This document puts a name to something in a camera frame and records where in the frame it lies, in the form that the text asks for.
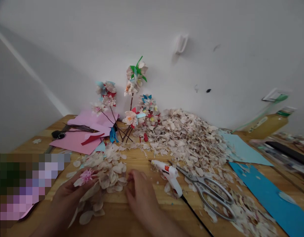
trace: black wire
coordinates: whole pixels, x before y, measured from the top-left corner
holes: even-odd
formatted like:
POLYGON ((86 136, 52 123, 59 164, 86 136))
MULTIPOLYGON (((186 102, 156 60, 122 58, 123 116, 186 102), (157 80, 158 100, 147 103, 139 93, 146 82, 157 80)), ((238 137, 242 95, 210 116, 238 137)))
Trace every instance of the black wire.
POLYGON ((193 214, 195 215, 195 217, 197 217, 197 219, 199 220, 199 222, 202 224, 202 226, 206 229, 206 231, 209 233, 209 235, 211 237, 214 237, 213 234, 210 232, 210 230, 205 226, 205 224, 201 221, 201 219, 197 216, 196 212, 192 209, 192 207, 189 205, 189 203, 187 202, 186 198, 184 197, 184 195, 181 196, 181 198, 183 199, 183 201, 189 206, 189 208, 191 209, 191 211, 193 212, 193 214))

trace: paper scrap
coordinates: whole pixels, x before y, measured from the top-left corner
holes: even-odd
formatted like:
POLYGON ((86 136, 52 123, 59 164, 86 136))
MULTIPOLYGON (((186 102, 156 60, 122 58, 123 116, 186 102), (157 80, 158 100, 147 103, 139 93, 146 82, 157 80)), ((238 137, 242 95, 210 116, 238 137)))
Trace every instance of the paper scrap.
POLYGON ((98 147, 95 148, 94 151, 102 151, 102 152, 104 152, 105 150, 106 150, 106 146, 105 146, 104 141, 102 141, 102 142, 98 145, 98 147))
POLYGON ((279 196, 282 191, 255 167, 251 166, 250 173, 246 173, 244 176, 243 170, 238 164, 232 162, 229 164, 290 237, 304 237, 304 211, 299 206, 282 199, 279 196))
POLYGON ((238 156, 232 156, 234 161, 273 166, 265 157, 246 144, 238 135, 226 134, 221 131, 219 134, 224 137, 230 146, 234 146, 238 156))

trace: hand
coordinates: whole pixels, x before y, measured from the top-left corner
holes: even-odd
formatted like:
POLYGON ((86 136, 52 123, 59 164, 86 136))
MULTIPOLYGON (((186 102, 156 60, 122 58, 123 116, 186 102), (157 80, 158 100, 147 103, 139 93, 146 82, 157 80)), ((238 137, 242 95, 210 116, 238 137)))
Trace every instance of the hand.
POLYGON ((131 170, 128 182, 134 181, 135 189, 126 189, 130 209, 154 237, 188 237, 188 234, 160 209, 151 181, 144 172, 131 170))
POLYGON ((126 189, 130 209, 138 220, 146 226, 161 212, 155 191, 144 172, 131 170, 128 177, 128 182, 130 181, 135 183, 135 190, 126 189))
POLYGON ((96 175, 93 180, 80 187, 74 187, 74 182, 89 168, 80 169, 71 179, 62 184, 56 191, 45 219, 31 236, 55 236, 67 229, 74 212, 83 195, 98 181, 96 175))

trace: wall hook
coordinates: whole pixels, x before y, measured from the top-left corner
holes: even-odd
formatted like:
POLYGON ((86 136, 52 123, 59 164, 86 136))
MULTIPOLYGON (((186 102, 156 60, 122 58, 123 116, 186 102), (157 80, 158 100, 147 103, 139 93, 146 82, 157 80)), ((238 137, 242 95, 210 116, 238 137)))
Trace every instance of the wall hook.
POLYGON ((177 45, 176 45, 176 51, 175 54, 181 54, 184 52, 185 48, 186 48, 186 44, 188 41, 188 35, 180 35, 178 40, 177 40, 177 45))

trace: electrical outlet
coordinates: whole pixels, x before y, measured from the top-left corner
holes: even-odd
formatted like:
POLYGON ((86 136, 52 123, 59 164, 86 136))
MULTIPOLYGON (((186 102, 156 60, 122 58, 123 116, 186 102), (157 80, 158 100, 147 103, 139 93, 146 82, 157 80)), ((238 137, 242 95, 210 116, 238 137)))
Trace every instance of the electrical outlet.
POLYGON ((275 102, 275 100, 282 94, 290 95, 291 91, 284 91, 278 88, 274 88, 268 95, 266 95, 262 100, 263 101, 270 101, 275 102))

